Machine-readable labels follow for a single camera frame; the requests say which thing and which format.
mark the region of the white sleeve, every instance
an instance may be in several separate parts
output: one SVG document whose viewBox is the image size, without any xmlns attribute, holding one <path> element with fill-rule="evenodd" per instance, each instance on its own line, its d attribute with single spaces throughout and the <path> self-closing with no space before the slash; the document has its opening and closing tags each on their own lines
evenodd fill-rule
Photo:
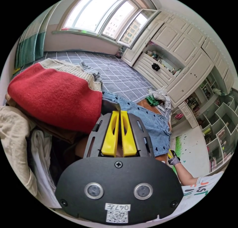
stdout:
<svg viewBox="0 0 238 228">
<path fill-rule="evenodd" d="M 224 172 L 222 171 L 222 172 L 213 174 L 211 176 L 199 177 L 198 180 L 197 180 L 197 184 L 206 183 L 206 182 L 213 182 L 213 181 L 217 181 L 218 182 L 218 180 L 221 178 L 223 173 Z"/>
</svg>

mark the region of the cabinet door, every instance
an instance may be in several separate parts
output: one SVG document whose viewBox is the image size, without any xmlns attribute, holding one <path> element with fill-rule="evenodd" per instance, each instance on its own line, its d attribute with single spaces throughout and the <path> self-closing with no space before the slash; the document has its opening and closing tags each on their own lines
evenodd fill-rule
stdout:
<svg viewBox="0 0 238 228">
<path fill-rule="evenodd" d="M 202 49 L 207 53 L 209 58 L 215 64 L 218 60 L 218 57 L 220 56 L 220 52 L 215 44 L 211 41 L 211 39 L 209 39 L 208 37 L 206 38 L 205 42 L 202 45 Z"/>
<path fill-rule="evenodd" d="M 215 66 L 218 69 L 222 79 L 224 79 L 226 76 L 227 70 L 228 70 L 228 64 L 226 63 L 225 59 L 222 57 L 221 54 L 218 57 L 218 60 L 215 64 Z"/>
<path fill-rule="evenodd" d="M 188 26 L 190 25 L 188 22 L 186 22 L 185 20 L 183 20 L 182 18 L 173 15 L 168 21 L 167 23 L 169 23 L 170 25 L 172 25 L 173 27 L 177 28 L 178 30 L 180 30 L 182 33 L 185 32 L 185 30 L 188 28 Z"/>
<path fill-rule="evenodd" d="M 229 93 L 234 84 L 234 77 L 229 69 L 227 70 L 226 76 L 224 78 L 224 83 L 226 85 L 227 93 Z"/>
<path fill-rule="evenodd" d="M 189 65 L 168 86 L 167 93 L 173 107 L 181 104 L 205 80 L 214 67 L 207 54 L 200 49 Z"/>
<path fill-rule="evenodd" d="M 126 62 L 129 66 L 133 66 L 133 64 L 136 62 L 137 58 L 145 48 L 145 46 L 148 44 L 148 42 L 151 40 L 153 35 L 157 32 L 157 30 L 164 24 L 163 21 L 158 20 L 157 17 L 148 25 L 148 27 L 143 31 L 141 36 L 136 41 L 135 45 L 132 47 L 132 49 L 126 49 L 122 60 Z"/>
<path fill-rule="evenodd" d="M 190 37 L 196 44 L 201 47 L 206 39 L 206 36 L 199 31 L 195 26 L 190 25 L 186 31 L 184 32 L 185 35 Z"/>
<path fill-rule="evenodd" d="M 182 102 L 178 108 L 180 109 L 180 111 L 183 113 L 183 115 L 188 119 L 192 116 L 192 112 L 190 111 L 189 107 L 187 106 L 187 104 L 185 104 L 184 102 Z"/>
<path fill-rule="evenodd" d="M 192 129 L 198 126 L 198 122 L 195 119 L 195 117 L 192 116 L 192 117 L 188 118 L 187 120 L 188 120 L 189 124 L 191 125 Z"/>
<path fill-rule="evenodd" d="M 160 78 L 162 78 L 168 85 L 170 85 L 175 80 L 174 75 L 172 75 L 168 69 L 166 69 L 163 65 L 161 65 L 159 62 L 154 60 L 149 55 L 142 53 L 142 55 L 140 56 L 138 60 L 142 62 L 144 65 L 146 65 L 150 70 L 152 70 Z M 155 71 L 152 69 L 153 63 L 159 65 L 160 69 L 158 71 Z"/>
<path fill-rule="evenodd" d="M 169 51 L 184 66 L 187 66 L 199 50 L 199 46 L 183 34 Z"/>
<path fill-rule="evenodd" d="M 168 13 L 168 12 L 161 12 L 158 15 L 158 19 L 163 21 L 163 22 L 167 22 L 171 17 L 173 16 L 172 13 Z"/>
<path fill-rule="evenodd" d="M 169 51 L 176 41 L 181 37 L 182 32 L 165 23 L 155 34 L 151 41 Z"/>
<path fill-rule="evenodd" d="M 163 88 L 164 86 L 168 86 L 163 79 L 158 77 L 153 71 L 151 71 L 146 65 L 142 62 L 137 61 L 133 68 L 139 72 L 142 76 L 144 76 L 153 86 L 157 89 Z"/>
</svg>

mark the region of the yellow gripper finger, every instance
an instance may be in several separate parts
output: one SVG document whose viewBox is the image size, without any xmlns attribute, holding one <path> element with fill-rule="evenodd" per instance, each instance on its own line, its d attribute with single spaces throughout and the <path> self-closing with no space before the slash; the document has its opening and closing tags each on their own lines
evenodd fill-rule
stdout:
<svg viewBox="0 0 238 228">
<path fill-rule="evenodd" d="M 168 157 L 169 157 L 169 159 L 171 159 L 171 158 L 173 158 L 174 156 L 173 156 L 173 153 L 172 153 L 172 151 L 171 151 L 171 149 L 169 149 L 169 152 L 168 152 Z"/>
<path fill-rule="evenodd" d="M 113 111 L 101 150 L 102 154 L 105 156 L 116 157 L 118 131 L 119 131 L 119 118 L 120 113 L 118 111 Z"/>
<path fill-rule="evenodd" d="M 123 157 L 136 155 L 136 144 L 132 134 L 132 129 L 130 126 L 127 111 L 121 111 L 121 137 Z"/>
</svg>

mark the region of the white grid pattern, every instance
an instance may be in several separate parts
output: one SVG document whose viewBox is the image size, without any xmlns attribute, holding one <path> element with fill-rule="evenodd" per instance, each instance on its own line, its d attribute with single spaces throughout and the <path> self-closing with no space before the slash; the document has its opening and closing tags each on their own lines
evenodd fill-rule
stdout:
<svg viewBox="0 0 238 228">
<path fill-rule="evenodd" d="M 129 67 L 123 60 L 113 55 L 99 53 L 87 53 L 82 51 L 45 52 L 44 56 L 37 61 L 21 67 L 13 77 L 24 71 L 34 63 L 51 58 L 64 60 L 72 64 L 80 64 L 82 61 L 97 70 L 101 74 L 103 91 L 109 91 L 138 103 L 144 99 L 151 85 L 133 68 Z M 169 120 L 171 110 L 164 109 L 160 112 Z"/>
</svg>

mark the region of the green clothing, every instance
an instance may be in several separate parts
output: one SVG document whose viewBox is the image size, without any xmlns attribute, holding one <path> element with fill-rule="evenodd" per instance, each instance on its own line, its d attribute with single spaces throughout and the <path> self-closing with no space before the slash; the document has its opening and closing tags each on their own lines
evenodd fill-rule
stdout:
<svg viewBox="0 0 238 228">
<path fill-rule="evenodd" d="M 154 98 L 153 94 L 146 97 L 146 101 L 150 106 L 157 106 L 159 102 Z"/>
</svg>

